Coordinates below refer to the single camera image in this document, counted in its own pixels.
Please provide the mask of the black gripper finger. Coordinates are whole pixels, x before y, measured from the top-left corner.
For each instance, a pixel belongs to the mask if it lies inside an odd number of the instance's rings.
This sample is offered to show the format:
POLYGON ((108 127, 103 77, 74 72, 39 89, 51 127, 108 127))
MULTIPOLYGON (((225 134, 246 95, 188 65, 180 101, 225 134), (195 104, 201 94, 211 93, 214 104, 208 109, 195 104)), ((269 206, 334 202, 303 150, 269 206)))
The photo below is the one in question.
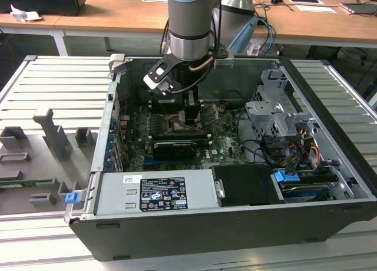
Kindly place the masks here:
POLYGON ((185 124, 194 124, 198 115, 197 91, 190 90, 184 96, 185 124))

